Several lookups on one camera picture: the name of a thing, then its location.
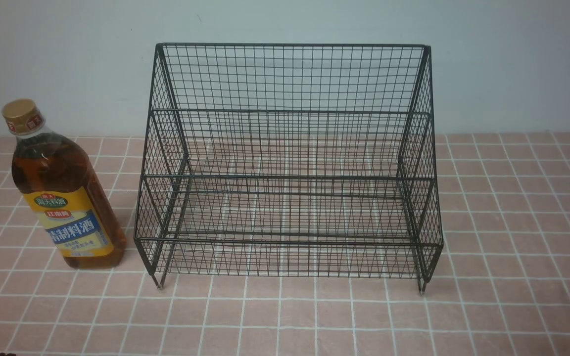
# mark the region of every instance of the wire mesh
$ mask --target wire mesh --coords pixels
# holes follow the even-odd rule
[[[430,68],[423,45],[159,44],[135,236],[149,273],[423,290],[443,248]]]

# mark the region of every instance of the yellow label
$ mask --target yellow label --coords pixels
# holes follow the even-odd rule
[[[98,257],[113,251],[85,188],[32,192],[23,198],[63,256]]]

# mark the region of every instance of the countertop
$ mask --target countertop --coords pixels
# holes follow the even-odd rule
[[[133,245],[144,140],[76,137],[127,234],[72,270],[11,180],[0,137],[0,352],[23,355],[570,356],[570,133],[437,135],[446,247],[410,279],[169,275]]]

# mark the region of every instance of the wire shelf tier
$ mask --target wire shelf tier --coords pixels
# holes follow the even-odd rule
[[[430,47],[159,44],[136,247],[167,273],[409,277],[443,249]]]

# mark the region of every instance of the gold bottle cap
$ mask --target gold bottle cap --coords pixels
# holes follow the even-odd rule
[[[1,114],[13,135],[27,135],[39,130],[45,120],[34,101],[17,99],[5,104]]]

